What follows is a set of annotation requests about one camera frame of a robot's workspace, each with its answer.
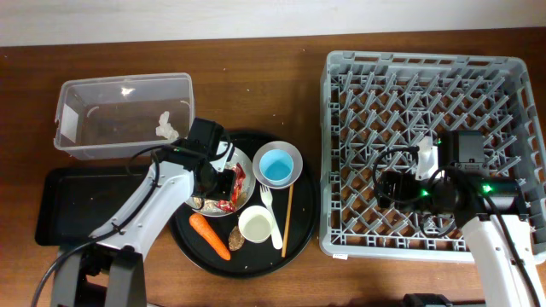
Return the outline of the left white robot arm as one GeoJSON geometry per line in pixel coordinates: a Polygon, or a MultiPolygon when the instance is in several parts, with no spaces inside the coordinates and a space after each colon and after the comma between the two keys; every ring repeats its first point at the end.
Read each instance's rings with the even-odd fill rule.
{"type": "Polygon", "coordinates": [[[130,198],[88,240],[45,273],[54,306],[146,306],[143,263],[161,230],[187,200],[230,200],[235,147],[224,127],[196,118],[189,134],[148,148],[152,164],[130,198]]]}

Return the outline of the red snack wrapper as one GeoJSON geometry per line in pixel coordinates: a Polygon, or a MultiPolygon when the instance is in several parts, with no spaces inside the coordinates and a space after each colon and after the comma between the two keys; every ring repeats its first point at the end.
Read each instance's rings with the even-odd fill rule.
{"type": "Polygon", "coordinates": [[[242,169],[241,165],[237,163],[234,167],[231,168],[232,171],[236,174],[235,186],[232,191],[230,200],[220,200],[216,207],[222,211],[226,212],[236,212],[238,208],[238,200],[242,193],[242,186],[244,180],[246,179],[246,173],[242,169]]]}

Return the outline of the blue cup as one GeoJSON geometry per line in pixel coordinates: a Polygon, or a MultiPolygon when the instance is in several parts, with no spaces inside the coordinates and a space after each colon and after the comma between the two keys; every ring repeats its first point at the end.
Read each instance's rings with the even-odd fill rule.
{"type": "Polygon", "coordinates": [[[284,150],[271,149],[261,157],[258,168],[272,185],[280,186],[288,182],[292,176],[293,159],[284,150]]]}

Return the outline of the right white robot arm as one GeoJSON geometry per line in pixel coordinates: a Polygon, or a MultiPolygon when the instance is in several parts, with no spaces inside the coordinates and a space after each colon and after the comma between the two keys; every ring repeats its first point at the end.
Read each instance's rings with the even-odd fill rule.
{"type": "Polygon", "coordinates": [[[445,131],[404,151],[417,161],[415,174],[372,169],[380,207],[450,214],[477,265],[487,305],[543,306],[524,194],[514,179],[490,175],[482,133],[445,131]]]}

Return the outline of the white paper cup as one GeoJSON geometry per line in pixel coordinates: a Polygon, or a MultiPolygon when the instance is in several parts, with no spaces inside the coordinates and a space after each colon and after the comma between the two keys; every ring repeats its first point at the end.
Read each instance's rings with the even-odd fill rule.
{"type": "Polygon", "coordinates": [[[249,206],[238,219],[242,236],[252,243],[263,243],[272,232],[272,216],[263,206],[249,206]]]}

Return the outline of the pink bowl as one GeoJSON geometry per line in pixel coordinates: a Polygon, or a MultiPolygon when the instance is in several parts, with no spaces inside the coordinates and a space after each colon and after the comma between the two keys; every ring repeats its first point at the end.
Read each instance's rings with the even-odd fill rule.
{"type": "Polygon", "coordinates": [[[269,188],[273,189],[282,189],[287,188],[291,184],[295,183],[295,181],[299,178],[302,170],[303,170],[303,157],[299,150],[288,142],[283,141],[274,141],[274,142],[267,142],[264,146],[262,146],[257,153],[253,157],[253,174],[256,177],[256,179],[264,186],[267,186],[269,188]],[[262,174],[260,173],[260,170],[258,168],[259,161],[261,157],[269,150],[271,149],[281,149],[286,152],[288,152],[292,159],[293,159],[293,173],[288,182],[286,182],[283,185],[275,186],[272,185],[267,179],[265,179],[262,174]]]}

